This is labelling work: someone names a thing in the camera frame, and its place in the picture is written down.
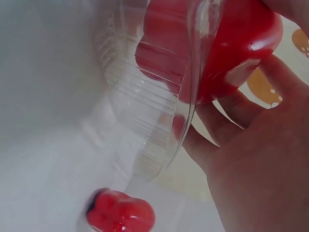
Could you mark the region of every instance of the skin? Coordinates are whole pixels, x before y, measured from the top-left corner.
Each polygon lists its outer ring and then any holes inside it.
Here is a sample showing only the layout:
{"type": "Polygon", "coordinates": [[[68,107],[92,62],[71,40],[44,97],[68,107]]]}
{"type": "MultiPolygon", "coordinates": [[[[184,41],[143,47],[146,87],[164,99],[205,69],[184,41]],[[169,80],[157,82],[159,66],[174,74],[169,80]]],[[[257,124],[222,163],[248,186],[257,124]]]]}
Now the skin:
{"type": "MultiPolygon", "coordinates": [[[[264,0],[309,37],[309,0],[264,0]]],[[[280,59],[260,69],[283,97],[273,109],[243,94],[197,113],[216,144],[192,126],[184,148],[207,175],[226,232],[309,231],[309,87],[280,59]]]]}

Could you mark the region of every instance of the red object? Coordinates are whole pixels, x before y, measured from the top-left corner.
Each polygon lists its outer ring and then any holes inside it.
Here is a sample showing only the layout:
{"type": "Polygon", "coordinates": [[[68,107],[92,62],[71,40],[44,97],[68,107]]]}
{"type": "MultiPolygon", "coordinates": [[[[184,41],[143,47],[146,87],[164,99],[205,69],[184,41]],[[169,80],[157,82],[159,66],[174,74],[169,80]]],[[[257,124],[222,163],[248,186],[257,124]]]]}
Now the red object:
{"type": "MultiPolygon", "coordinates": [[[[180,93],[179,99],[185,103],[190,102],[192,71],[188,62],[188,2],[151,0],[144,36],[136,51],[141,71],[165,83],[174,94],[180,93]],[[186,89],[180,92],[181,84],[186,89]]],[[[222,21],[205,59],[197,103],[209,103],[234,92],[277,48],[282,34],[281,17],[260,0],[226,0],[222,21]]],[[[209,38],[202,38],[202,44],[207,48],[209,38]]]]}
{"type": "Polygon", "coordinates": [[[87,219],[98,232],[149,232],[155,224],[155,213],[142,199],[106,190],[95,198],[87,219]]]}

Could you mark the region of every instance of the orange polka dot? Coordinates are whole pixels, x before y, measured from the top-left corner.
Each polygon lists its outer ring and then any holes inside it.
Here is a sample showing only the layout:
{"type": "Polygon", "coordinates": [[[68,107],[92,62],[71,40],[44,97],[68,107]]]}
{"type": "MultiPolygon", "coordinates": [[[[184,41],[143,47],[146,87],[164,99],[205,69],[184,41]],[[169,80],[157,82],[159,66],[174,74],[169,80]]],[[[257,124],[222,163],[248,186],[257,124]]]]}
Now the orange polka dot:
{"type": "Polygon", "coordinates": [[[292,35],[292,41],[295,47],[302,53],[304,56],[309,58],[309,40],[305,33],[298,29],[292,35]]]}
{"type": "Polygon", "coordinates": [[[268,82],[260,69],[256,69],[247,81],[250,91],[261,101],[267,104],[280,103],[282,97],[268,82]]]}

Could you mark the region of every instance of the white surface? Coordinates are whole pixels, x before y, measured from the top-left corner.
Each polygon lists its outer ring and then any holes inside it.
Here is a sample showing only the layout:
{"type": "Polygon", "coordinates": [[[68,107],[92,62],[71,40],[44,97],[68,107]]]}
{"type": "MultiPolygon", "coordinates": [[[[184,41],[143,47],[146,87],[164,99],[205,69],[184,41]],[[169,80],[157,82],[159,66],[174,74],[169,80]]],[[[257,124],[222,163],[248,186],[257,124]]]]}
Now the white surface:
{"type": "Polygon", "coordinates": [[[116,124],[92,46],[110,2],[0,2],[1,232],[85,232],[91,194],[129,182],[144,141],[116,124]]]}
{"type": "Polygon", "coordinates": [[[147,200],[154,208],[152,232],[224,232],[213,202],[202,203],[154,183],[140,185],[132,178],[126,193],[147,200]]]}

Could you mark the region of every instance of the plastic lid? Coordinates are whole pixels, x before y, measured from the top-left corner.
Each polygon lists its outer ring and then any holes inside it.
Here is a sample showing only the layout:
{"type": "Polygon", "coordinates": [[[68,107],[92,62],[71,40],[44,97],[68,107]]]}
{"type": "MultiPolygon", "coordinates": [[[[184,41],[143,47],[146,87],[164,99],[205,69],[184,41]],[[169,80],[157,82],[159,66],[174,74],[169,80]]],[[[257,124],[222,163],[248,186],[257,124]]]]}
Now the plastic lid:
{"type": "Polygon", "coordinates": [[[221,0],[118,1],[95,34],[116,123],[139,141],[134,174],[168,167],[191,124],[221,0]]]}

